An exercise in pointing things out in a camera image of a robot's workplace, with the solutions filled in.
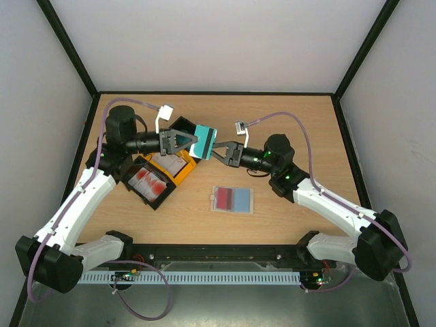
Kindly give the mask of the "yellow card bin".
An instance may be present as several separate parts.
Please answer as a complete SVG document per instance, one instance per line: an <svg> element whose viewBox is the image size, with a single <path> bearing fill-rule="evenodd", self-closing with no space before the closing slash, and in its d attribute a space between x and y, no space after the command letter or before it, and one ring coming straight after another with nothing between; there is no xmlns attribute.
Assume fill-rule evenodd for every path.
<svg viewBox="0 0 436 327"><path fill-rule="evenodd" d="M177 154L148 154L144 157L152 166L164 173L176 186L179 186L197 166L196 161L186 150Z"/></svg>

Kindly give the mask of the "white card stack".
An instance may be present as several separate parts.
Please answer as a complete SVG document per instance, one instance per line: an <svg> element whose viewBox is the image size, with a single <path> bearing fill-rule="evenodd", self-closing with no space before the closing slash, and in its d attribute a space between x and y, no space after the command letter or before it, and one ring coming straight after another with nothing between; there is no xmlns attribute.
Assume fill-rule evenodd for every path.
<svg viewBox="0 0 436 327"><path fill-rule="evenodd" d="M166 155L162 157L163 168L175 177L186 165L187 162L177 155Z"/></svg>

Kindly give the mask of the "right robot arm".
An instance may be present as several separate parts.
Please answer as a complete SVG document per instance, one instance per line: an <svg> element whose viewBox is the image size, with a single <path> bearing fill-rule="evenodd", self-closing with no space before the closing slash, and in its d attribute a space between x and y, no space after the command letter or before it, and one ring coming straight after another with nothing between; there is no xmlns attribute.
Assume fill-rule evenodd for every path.
<svg viewBox="0 0 436 327"><path fill-rule="evenodd" d="M216 143L213 148L225 149L224 155L212 152L221 163L267 173L277 196L312 210L345 232L345 236L316 232L306 237L304 246L297 250L303 266L313 266L319 260L344 262L375 281L399 270L407 244L396 215L359 206L317 184L293 162L295 150L286 135L271 135L262 150L235 141Z"/></svg>

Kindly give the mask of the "teal credit card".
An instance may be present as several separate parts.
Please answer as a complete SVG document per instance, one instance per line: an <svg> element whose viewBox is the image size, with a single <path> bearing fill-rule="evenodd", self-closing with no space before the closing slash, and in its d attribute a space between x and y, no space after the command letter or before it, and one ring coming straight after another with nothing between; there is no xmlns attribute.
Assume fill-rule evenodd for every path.
<svg viewBox="0 0 436 327"><path fill-rule="evenodd" d="M194 136L197 137L197 142L191 145L189 154L197 159L209 160L217 136L217 129L205 125L196 125Z"/></svg>

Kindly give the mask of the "black bin with teal cards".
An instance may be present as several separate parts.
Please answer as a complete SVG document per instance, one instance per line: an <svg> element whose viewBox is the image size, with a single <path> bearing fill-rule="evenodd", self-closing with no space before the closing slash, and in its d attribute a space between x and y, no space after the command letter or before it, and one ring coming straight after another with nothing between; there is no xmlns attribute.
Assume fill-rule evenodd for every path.
<svg viewBox="0 0 436 327"><path fill-rule="evenodd" d="M177 129L180 131L186 131L187 133L194 135L195 130L196 130L196 124L191 122L189 119L186 119L185 117L180 116L170 125L170 129Z"/></svg>

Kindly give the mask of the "beige card holder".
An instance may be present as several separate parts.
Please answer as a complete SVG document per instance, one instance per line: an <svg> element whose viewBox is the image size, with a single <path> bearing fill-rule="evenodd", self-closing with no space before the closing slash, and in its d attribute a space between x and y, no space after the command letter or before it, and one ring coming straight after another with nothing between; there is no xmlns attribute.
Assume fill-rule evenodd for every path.
<svg viewBox="0 0 436 327"><path fill-rule="evenodd" d="M253 214L254 190L243 187L213 186L210 195L211 211Z"/></svg>

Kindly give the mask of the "red patterned card stack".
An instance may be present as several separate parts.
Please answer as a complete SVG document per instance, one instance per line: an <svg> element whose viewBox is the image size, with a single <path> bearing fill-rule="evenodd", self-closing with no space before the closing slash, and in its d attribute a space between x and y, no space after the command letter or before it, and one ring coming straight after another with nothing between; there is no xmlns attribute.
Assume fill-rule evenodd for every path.
<svg viewBox="0 0 436 327"><path fill-rule="evenodd" d="M146 168L140 168L128 181L141 196L149 202L154 202L166 190L164 181Z"/></svg>

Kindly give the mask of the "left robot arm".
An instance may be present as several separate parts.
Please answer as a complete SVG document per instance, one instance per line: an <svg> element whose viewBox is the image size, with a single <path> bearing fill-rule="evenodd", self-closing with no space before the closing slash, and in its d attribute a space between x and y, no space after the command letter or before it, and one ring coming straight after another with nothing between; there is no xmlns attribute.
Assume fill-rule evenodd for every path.
<svg viewBox="0 0 436 327"><path fill-rule="evenodd" d="M155 131L139 133L132 107L104 109L97 147L76 186L44 227L16 243L29 298L34 282L64 294L83 273L123 256L132 239L120 232L107 232L83 245L76 242L99 204L131 168L134 154L173 155L197 142L193 133L159 128L160 120L169 121L172 111L169 105L158 108Z"/></svg>

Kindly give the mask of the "black bin with red cards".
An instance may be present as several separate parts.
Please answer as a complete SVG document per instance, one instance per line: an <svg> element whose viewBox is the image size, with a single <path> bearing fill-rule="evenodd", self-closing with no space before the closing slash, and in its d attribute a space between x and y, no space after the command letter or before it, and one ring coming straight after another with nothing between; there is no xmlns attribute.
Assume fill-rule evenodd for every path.
<svg viewBox="0 0 436 327"><path fill-rule="evenodd" d="M173 181L144 157L139 156L121 180L128 191L156 211L176 189Z"/></svg>

